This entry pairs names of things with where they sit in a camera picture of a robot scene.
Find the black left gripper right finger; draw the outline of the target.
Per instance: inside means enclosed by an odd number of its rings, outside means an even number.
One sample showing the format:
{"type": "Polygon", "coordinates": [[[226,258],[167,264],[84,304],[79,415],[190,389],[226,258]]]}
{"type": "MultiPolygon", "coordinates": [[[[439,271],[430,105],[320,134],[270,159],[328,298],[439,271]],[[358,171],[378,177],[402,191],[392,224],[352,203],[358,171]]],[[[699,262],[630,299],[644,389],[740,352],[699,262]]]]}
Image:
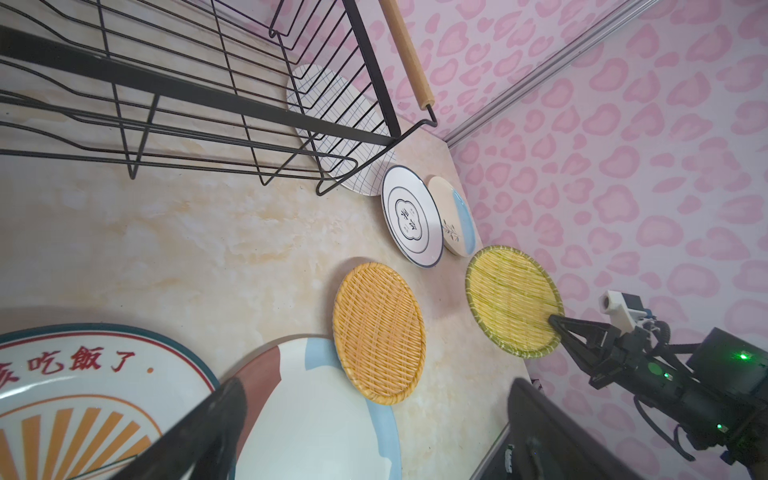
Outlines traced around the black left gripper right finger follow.
{"type": "Polygon", "coordinates": [[[639,475],[524,378],[508,397],[511,466],[519,479],[637,479],[639,475]]]}

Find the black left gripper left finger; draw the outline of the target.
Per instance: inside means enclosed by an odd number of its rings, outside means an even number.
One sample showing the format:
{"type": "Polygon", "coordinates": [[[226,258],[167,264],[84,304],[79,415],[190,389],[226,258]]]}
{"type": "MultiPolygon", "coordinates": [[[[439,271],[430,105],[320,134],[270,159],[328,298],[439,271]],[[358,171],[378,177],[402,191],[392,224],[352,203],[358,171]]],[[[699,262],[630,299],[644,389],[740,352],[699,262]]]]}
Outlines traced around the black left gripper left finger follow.
{"type": "Polygon", "coordinates": [[[245,389],[231,378],[114,477],[228,479],[246,413],[245,389]]]}

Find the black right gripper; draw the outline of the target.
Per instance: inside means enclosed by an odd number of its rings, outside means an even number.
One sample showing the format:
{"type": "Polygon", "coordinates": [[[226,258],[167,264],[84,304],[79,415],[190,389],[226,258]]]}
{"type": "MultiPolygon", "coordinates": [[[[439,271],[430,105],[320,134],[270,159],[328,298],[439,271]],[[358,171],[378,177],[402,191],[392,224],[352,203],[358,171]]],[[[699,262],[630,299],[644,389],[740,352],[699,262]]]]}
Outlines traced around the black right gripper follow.
{"type": "Polygon", "coordinates": [[[674,420],[693,447],[756,445],[756,347],[720,329],[699,344],[651,344],[637,327],[622,333],[609,323],[550,315],[589,384],[617,384],[646,407],[674,420]]]}

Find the green woven bamboo tray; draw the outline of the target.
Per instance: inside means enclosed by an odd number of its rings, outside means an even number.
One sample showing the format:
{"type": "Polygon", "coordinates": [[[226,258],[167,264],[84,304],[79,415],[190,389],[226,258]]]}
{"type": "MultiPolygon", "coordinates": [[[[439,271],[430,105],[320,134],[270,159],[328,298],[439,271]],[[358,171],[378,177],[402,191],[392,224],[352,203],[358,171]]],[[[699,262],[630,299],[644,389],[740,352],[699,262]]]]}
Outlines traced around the green woven bamboo tray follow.
{"type": "Polygon", "coordinates": [[[549,324],[550,316],[564,314],[560,293],[530,255],[502,245],[479,250],[468,264],[465,291],[478,326],[503,351],[535,359],[560,344],[549,324]]]}

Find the cream and blue plate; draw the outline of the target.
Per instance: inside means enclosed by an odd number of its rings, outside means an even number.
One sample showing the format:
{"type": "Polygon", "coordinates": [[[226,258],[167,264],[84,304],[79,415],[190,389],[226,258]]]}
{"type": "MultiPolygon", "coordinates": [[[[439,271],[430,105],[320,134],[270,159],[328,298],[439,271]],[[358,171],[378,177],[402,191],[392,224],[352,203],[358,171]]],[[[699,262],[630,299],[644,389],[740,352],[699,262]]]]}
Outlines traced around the cream and blue plate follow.
{"type": "Polygon", "coordinates": [[[477,236],[471,211],[463,197],[440,176],[431,176],[427,188],[441,218],[444,246],[457,256],[471,257],[477,248],[477,236]]]}

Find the white cloud motif plate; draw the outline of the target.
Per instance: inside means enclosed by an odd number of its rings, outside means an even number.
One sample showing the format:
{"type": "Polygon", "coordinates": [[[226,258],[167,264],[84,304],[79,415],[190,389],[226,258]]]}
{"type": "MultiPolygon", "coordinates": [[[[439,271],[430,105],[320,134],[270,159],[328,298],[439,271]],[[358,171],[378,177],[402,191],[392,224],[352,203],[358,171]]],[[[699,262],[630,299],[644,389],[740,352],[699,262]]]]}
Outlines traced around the white cloud motif plate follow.
{"type": "Polygon", "coordinates": [[[441,259],[444,235],[436,203],[410,168],[393,165],[385,173],[381,202],[387,228],[401,253],[421,268],[441,259]]]}

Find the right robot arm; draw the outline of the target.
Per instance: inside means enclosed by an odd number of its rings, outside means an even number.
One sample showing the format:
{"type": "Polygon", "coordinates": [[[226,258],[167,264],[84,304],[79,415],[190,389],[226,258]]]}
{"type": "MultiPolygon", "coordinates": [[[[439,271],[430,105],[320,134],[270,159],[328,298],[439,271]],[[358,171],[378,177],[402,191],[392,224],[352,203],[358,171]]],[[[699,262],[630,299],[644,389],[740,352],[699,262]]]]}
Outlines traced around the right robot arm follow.
{"type": "Polygon", "coordinates": [[[621,386],[638,413],[684,459],[724,447],[721,458],[754,470],[767,463],[767,353],[713,329],[698,344],[671,343],[655,317],[626,333],[608,323],[552,315],[548,322],[590,385],[621,386]]]}

